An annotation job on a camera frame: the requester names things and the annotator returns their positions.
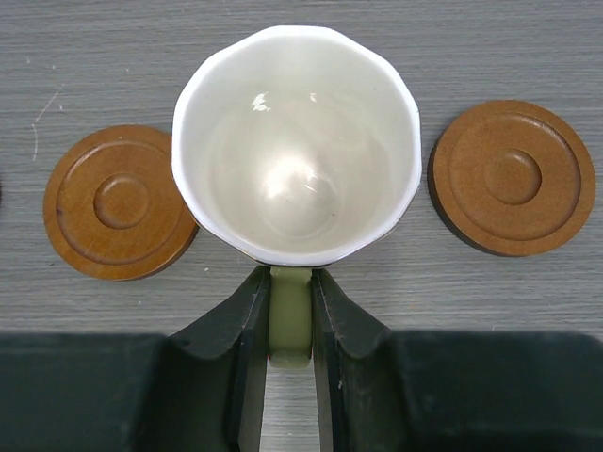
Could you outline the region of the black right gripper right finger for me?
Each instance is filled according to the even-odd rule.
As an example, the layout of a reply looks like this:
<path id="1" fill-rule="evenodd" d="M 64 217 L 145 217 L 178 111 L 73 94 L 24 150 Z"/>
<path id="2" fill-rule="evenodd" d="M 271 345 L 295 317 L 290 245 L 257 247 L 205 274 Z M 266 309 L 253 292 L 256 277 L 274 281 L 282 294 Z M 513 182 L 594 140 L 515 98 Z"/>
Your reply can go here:
<path id="1" fill-rule="evenodd" d="M 393 332 L 325 269 L 311 278 L 313 360 L 322 451 L 409 451 Z"/>

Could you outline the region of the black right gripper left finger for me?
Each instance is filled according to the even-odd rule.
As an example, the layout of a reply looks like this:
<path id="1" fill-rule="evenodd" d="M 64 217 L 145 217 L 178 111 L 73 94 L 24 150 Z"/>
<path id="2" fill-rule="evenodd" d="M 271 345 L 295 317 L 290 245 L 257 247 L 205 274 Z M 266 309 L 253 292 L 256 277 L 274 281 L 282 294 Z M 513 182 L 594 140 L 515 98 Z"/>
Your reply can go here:
<path id="1" fill-rule="evenodd" d="M 137 451 L 256 451 L 268 359 L 270 275 L 257 267 L 161 349 Z"/>

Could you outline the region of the brown ringed wooden coaster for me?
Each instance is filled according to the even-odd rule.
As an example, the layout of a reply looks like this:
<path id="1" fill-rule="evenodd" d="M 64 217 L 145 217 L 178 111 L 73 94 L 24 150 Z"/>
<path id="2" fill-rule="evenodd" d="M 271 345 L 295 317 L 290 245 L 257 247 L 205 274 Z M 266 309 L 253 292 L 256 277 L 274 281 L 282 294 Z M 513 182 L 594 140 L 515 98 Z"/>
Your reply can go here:
<path id="1" fill-rule="evenodd" d="M 66 263 L 112 281 L 171 265 L 198 231 L 171 175 L 170 134 L 134 124 L 99 130 L 65 153 L 45 189 L 43 220 Z"/>

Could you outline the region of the olive green white mug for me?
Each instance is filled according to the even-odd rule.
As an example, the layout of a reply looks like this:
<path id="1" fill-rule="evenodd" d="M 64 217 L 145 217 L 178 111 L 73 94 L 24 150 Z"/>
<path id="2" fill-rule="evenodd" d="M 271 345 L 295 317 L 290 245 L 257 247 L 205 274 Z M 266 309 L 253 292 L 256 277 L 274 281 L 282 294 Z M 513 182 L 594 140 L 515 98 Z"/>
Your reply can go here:
<path id="1" fill-rule="evenodd" d="M 394 66 L 331 28 L 278 25 L 209 56 L 173 110 L 196 222 L 268 267 L 268 356 L 312 356 L 314 269 L 388 235 L 417 193 L 419 109 Z"/>

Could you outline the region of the light brown ringed coaster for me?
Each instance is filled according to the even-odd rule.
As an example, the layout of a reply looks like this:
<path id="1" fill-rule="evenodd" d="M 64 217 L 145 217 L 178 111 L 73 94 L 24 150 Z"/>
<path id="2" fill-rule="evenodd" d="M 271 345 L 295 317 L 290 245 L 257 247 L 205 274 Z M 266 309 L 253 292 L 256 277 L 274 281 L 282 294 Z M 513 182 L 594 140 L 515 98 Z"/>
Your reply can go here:
<path id="1" fill-rule="evenodd" d="M 447 227 L 496 255 L 555 250 L 587 222 L 595 168 L 577 132 L 551 111 L 523 101 L 475 105 L 432 148 L 428 187 Z"/>

